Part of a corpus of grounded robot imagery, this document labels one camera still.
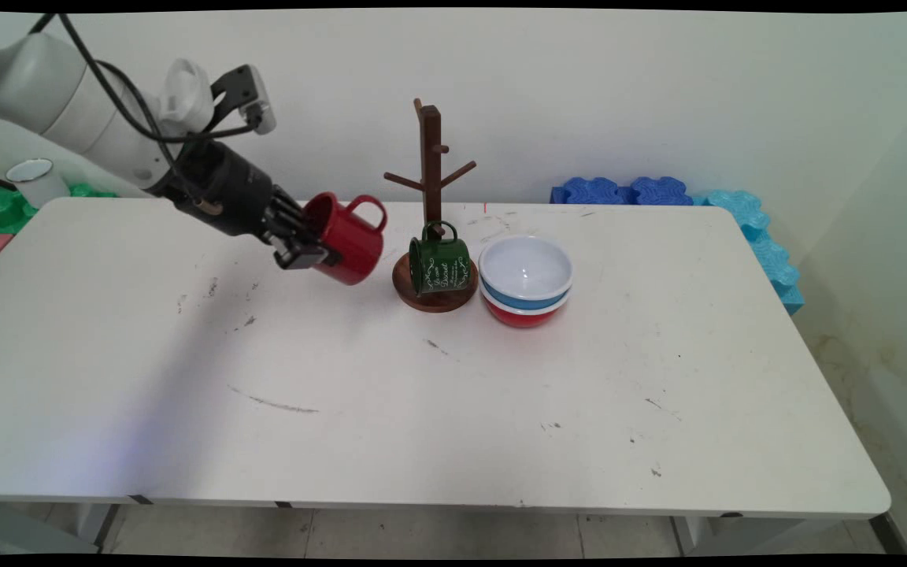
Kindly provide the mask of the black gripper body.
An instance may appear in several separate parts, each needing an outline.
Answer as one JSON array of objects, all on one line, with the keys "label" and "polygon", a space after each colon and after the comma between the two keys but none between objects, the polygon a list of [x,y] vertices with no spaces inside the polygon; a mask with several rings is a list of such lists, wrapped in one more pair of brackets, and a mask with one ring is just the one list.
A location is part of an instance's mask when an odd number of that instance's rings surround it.
[{"label": "black gripper body", "polygon": [[150,187],[151,196],[229,236],[266,233],[275,184],[252,162],[220,141],[202,140],[183,145],[174,165],[176,172]]}]

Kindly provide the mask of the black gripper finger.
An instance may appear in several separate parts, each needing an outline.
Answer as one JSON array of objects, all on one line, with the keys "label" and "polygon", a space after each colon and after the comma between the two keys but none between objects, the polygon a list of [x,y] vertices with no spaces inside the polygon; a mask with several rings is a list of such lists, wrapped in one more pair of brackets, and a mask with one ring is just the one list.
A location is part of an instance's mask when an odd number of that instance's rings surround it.
[{"label": "black gripper finger", "polygon": [[275,262],[283,270],[335,266],[343,260],[337,250],[302,233],[271,234],[271,246]]},{"label": "black gripper finger", "polygon": [[282,189],[273,189],[268,215],[276,225],[296,237],[318,237],[320,231],[310,225],[302,207]]}]

